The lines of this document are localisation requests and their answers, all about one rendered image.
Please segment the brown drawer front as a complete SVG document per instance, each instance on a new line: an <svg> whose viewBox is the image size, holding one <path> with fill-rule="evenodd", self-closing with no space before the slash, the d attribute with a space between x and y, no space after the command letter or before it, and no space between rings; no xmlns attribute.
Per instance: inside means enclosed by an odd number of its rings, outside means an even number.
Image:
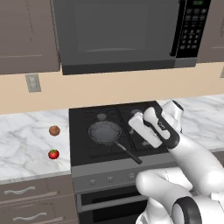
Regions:
<svg viewBox="0 0 224 224"><path fill-rule="evenodd" d="M41 212L46 212L47 216L31 221L12 220L19 215L32 216ZM79 219L74 196L70 194L29 203L1 206L0 224L79 224Z"/></svg>
<svg viewBox="0 0 224 224"><path fill-rule="evenodd" d="M4 191L6 190L22 190L29 186L35 186L36 189L20 195L12 193L4 194ZM72 178L70 175L5 184L0 185L0 206L28 200L39 200L53 196L68 195L73 192Z"/></svg>

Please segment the black and grey stove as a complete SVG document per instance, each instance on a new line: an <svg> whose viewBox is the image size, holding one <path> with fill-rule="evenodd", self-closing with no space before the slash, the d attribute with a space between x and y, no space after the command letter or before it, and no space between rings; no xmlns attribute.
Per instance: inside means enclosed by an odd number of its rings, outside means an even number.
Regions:
<svg viewBox="0 0 224 224"><path fill-rule="evenodd" d="M75 198L83 193L134 186L137 175L149 169L173 167L175 162L164 146L153 149L128 125L136 112L143 112L154 106L155 101L116 104L69 110L70 159ZM137 164L120 147L100 145L88 135L88 128L101 119L114 122L122 129L118 142L143 162Z"/></svg>

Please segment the black frying pan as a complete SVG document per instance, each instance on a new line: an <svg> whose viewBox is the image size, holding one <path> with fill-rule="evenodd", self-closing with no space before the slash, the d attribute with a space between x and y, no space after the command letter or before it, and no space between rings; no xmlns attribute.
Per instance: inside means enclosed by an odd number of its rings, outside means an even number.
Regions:
<svg viewBox="0 0 224 224"><path fill-rule="evenodd" d="M88 128L88 135L94 142L106 146L115 144L120 147L132 160L140 165L143 161L118 142L118 139L122 133L121 127L110 121L95 122Z"/></svg>

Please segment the brown onion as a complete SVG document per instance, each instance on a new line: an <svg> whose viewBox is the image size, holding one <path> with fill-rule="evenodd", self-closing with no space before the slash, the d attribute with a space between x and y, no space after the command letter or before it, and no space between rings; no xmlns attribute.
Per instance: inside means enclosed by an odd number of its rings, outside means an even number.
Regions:
<svg viewBox="0 0 224 224"><path fill-rule="evenodd" d="M49 133L56 137L60 133L60 128L57 125L53 125L49 128Z"/></svg>

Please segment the red tomato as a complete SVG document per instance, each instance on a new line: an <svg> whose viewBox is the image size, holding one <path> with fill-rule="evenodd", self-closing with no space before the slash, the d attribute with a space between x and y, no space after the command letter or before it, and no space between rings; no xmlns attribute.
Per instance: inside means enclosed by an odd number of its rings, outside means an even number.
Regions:
<svg viewBox="0 0 224 224"><path fill-rule="evenodd" d="M48 152L48 157L50 159L57 159L60 156L60 152L58 150L50 150Z"/></svg>

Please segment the black oven door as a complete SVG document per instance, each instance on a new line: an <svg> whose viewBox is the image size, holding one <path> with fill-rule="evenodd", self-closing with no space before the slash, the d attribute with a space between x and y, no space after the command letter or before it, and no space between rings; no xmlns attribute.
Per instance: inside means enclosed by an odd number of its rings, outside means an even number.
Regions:
<svg viewBox="0 0 224 224"><path fill-rule="evenodd" d="M83 213L80 213L79 208L88 204L119 200L137 195L141 194L134 185L77 195L80 224L135 224L138 215L146 208L147 200Z"/></svg>

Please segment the brown base cupboard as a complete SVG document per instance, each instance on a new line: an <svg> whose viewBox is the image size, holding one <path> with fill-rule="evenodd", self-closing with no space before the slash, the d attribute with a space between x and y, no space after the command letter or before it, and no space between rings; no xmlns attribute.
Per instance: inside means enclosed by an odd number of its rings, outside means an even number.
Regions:
<svg viewBox="0 0 224 224"><path fill-rule="evenodd" d="M214 155L217 157L217 159L220 161L220 163L224 167L224 151L217 151L214 153Z"/></svg>

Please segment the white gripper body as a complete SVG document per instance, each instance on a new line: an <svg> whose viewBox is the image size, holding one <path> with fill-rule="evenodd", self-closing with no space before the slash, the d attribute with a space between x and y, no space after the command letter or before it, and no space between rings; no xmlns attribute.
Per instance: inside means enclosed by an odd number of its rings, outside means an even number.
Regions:
<svg viewBox="0 0 224 224"><path fill-rule="evenodd" d="M156 149L162 144L152 129L144 125L143 114L141 112L136 112L129 119L129 126L153 148Z"/></svg>

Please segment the dark grey microwave oven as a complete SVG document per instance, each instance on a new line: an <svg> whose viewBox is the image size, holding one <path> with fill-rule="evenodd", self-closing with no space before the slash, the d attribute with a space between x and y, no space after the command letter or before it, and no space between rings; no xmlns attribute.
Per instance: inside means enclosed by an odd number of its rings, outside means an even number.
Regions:
<svg viewBox="0 0 224 224"><path fill-rule="evenodd" d="M211 0L52 0L64 75L195 67Z"/></svg>

